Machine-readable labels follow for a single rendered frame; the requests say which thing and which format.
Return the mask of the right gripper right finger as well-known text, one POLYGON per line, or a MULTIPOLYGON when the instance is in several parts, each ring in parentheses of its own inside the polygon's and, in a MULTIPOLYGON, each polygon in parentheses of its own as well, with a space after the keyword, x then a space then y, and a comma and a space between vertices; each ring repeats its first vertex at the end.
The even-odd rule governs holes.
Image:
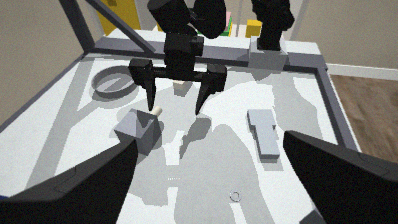
POLYGON ((283 149, 326 224, 398 224, 398 164, 297 131, 283 149))

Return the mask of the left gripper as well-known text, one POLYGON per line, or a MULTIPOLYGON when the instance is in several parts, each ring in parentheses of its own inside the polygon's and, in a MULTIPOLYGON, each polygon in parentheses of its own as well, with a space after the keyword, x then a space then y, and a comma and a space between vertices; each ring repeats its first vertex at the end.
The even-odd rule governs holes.
POLYGON ((227 78, 225 65, 207 64, 207 71, 194 71, 191 61, 171 60, 166 67, 153 66, 150 59, 132 58, 128 69, 136 85, 146 89, 148 109, 154 106, 156 85, 155 78, 167 78, 177 81, 201 82, 196 102, 195 115, 198 115, 202 105, 210 94, 224 91, 227 78))

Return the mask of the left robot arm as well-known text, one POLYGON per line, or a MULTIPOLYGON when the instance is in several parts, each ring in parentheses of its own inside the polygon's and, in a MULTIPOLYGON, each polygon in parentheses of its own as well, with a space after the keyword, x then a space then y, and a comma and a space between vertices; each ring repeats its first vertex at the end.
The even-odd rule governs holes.
MULTIPOLYGON (((257 38, 257 49, 280 51, 282 31, 291 28, 295 21, 290 1, 251 1, 252 11, 263 23, 260 38, 257 38)), ((224 0, 195 0, 193 8, 187 8, 184 0, 149 0, 147 8, 163 32, 167 33, 163 50, 165 65, 170 62, 169 59, 191 61, 189 65, 194 68, 196 56, 202 57, 204 37, 198 36, 196 30, 188 25, 189 22, 208 39, 217 38, 226 27, 224 0)))

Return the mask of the beige cylinder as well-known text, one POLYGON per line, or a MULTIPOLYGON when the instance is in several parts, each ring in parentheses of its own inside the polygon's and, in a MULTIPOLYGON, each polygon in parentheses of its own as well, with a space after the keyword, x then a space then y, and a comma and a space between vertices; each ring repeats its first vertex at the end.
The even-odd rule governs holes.
POLYGON ((158 118, 158 116, 162 113, 162 111, 163 111, 162 108, 157 106, 150 114, 157 115, 158 118))

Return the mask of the grey round shallow dish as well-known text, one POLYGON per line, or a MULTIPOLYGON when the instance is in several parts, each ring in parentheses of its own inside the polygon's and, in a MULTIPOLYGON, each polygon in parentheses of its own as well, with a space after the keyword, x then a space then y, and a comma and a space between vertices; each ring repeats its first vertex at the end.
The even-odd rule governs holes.
POLYGON ((138 85, 134 83, 128 66, 115 65, 96 73, 91 80, 91 86, 98 96, 116 99, 130 94, 138 85))

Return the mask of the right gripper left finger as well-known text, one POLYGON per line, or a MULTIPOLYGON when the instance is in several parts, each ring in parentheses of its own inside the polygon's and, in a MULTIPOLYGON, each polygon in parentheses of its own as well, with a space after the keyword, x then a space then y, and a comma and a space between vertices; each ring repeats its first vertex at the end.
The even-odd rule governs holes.
POLYGON ((138 148, 126 139, 46 181, 0 199, 0 224, 116 224, 138 148))

